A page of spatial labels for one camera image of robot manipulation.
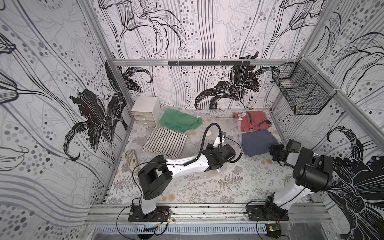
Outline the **dark blue garment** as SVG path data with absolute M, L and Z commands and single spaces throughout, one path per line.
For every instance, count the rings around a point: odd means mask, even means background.
M 242 149 L 248 157 L 266 154 L 269 147 L 277 143 L 278 140 L 268 130 L 242 134 Z

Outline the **clear plastic vacuum bag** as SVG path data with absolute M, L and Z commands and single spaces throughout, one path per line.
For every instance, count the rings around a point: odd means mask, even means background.
M 189 130 L 186 132 L 186 135 L 188 137 L 181 153 L 181 157 L 190 157 L 193 155 L 197 155 L 200 150 L 203 133 L 205 132 L 206 128 L 211 123 L 217 123 L 220 126 L 222 133 L 224 134 L 223 145 L 229 144 L 236 151 L 234 157 L 234 159 L 236 159 L 242 151 L 242 121 L 240 119 L 222 117 L 202 117 L 202 119 L 202 125 L 200 125 L 195 130 Z

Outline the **red garment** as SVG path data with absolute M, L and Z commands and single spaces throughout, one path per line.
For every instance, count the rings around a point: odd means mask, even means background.
M 267 119 L 266 114 L 261 111 L 233 113 L 233 117 L 242 119 L 242 132 L 268 130 L 272 126 L 272 123 Z

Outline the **green garment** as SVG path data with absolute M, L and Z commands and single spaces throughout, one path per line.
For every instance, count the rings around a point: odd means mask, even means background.
M 185 133 L 197 129 L 203 124 L 203 120 L 178 110 L 166 109 L 159 124 L 170 130 Z

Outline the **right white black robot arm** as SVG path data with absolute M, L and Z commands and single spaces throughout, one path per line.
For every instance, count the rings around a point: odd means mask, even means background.
M 269 147 L 273 160 L 293 169 L 292 178 L 279 192 L 268 196 L 262 213 L 282 219 L 291 206 L 307 195 L 325 192 L 332 185 L 333 159 L 315 154 L 301 143 L 289 140 L 286 145 Z

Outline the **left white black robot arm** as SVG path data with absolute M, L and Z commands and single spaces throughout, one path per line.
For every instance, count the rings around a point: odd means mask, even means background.
M 217 127 L 218 136 L 213 144 L 204 146 L 205 139 L 211 127 Z M 168 187 L 173 179 L 181 178 L 190 174 L 204 173 L 221 168 L 226 163 L 234 164 L 243 156 L 240 148 L 237 153 L 230 144 L 225 144 L 227 135 L 217 123 L 207 126 L 203 133 L 199 152 L 196 156 L 167 160 L 163 155 L 156 156 L 150 162 L 139 164 L 142 167 L 138 173 L 138 181 L 135 182 L 141 193 L 140 208 L 143 215 L 156 212 L 156 198 Z

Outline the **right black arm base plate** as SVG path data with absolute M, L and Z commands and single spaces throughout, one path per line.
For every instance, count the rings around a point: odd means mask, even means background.
M 250 201 L 246 204 L 249 220 L 256 221 L 289 221 L 288 211 L 278 207 L 273 202 Z

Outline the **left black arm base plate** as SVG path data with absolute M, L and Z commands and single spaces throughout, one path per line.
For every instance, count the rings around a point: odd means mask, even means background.
M 156 209 L 148 214 L 144 214 L 141 206 L 133 206 L 130 209 L 128 221 L 138 222 L 166 222 L 170 215 L 169 206 L 156 206 Z

